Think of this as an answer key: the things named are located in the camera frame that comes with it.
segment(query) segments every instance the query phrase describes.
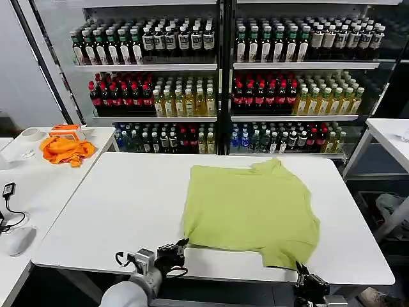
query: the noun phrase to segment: white mouse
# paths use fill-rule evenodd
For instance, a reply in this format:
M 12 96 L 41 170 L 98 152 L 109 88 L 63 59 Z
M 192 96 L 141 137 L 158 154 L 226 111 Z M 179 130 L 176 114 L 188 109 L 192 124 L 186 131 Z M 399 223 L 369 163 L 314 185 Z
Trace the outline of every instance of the white mouse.
M 32 243 L 36 236 L 33 227 L 13 229 L 9 233 L 0 234 L 0 249 L 10 256 L 18 256 L 23 253 Z

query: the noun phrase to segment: white shelf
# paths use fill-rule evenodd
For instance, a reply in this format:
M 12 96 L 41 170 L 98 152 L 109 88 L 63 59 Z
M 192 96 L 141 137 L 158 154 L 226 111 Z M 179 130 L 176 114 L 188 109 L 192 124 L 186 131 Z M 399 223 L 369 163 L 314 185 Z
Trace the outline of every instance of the white shelf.
M 276 63 L 233 63 L 236 70 L 245 69 L 376 69 L 379 62 L 276 62 Z
M 254 4 L 254 3 L 297 3 L 297 4 L 384 4 L 398 5 L 402 0 L 237 0 L 237 4 Z
M 217 64 L 143 64 L 143 65 L 83 65 L 82 72 L 179 72 L 216 70 Z
M 93 117 L 92 126 L 105 127 L 113 123 L 214 123 L 217 117 Z
M 358 115 L 232 116 L 232 122 L 350 122 Z

